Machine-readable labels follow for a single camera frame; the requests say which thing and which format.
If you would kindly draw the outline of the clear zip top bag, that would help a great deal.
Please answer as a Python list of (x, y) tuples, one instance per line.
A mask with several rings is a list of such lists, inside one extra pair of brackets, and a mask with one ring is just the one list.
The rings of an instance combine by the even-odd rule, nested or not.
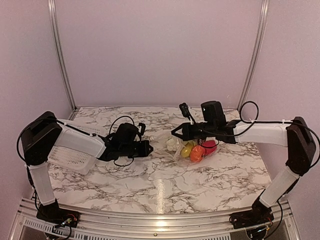
[(215, 139), (196, 139), (183, 141), (173, 136), (170, 132), (158, 136), (150, 136), (150, 143), (153, 146), (152, 156), (158, 158), (169, 158), (174, 161), (188, 160), (199, 163), (208, 156), (213, 155), (219, 145)]

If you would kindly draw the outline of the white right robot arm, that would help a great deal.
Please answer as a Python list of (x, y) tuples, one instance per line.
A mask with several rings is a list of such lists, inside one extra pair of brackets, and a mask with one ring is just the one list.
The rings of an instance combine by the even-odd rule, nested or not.
[(267, 216), (266, 208), (290, 192), (300, 177), (319, 162), (314, 156), (320, 138), (307, 126), (303, 117), (296, 116), (290, 121), (245, 121), (243, 118), (227, 121), (222, 104), (212, 100), (201, 104), (204, 121), (197, 122), (186, 103), (180, 104), (179, 108), (189, 122), (180, 124), (171, 134), (183, 141), (215, 138), (227, 144), (258, 143), (287, 148), (283, 170), (261, 193), (247, 214), (252, 224), (260, 223)]

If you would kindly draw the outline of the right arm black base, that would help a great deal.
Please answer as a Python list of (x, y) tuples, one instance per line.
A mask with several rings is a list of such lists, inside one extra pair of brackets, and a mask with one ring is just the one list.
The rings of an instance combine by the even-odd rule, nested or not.
[(266, 207), (258, 197), (252, 204), (250, 210), (234, 212), (229, 217), (229, 222), (234, 229), (252, 227), (274, 220), (271, 207)]

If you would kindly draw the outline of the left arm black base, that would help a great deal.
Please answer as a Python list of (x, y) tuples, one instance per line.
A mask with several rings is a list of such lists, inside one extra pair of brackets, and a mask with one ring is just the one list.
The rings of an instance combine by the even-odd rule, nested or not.
[(57, 200), (48, 205), (40, 203), (36, 214), (37, 219), (60, 226), (66, 220), (71, 219), (71, 222), (67, 222), (66, 225), (69, 225), (72, 228), (76, 228), (78, 226), (79, 217), (80, 213), (78, 211), (60, 208)]

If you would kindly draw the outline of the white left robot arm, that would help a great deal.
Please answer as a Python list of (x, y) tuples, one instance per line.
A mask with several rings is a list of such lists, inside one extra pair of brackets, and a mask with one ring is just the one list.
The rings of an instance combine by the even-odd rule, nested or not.
[(49, 175), (48, 163), (86, 175), (94, 163), (115, 162), (121, 157), (133, 161), (148, 157), (153, 147), (143, 140), (145, 124), (121, 123), (106, 136), (103, 127), (57, 119), (46, 111), (29, 123), (16, 142), (18, 156), (25, 162), (30, 185), (35, 190), (44, 215), (53, 223), (63, 219)]

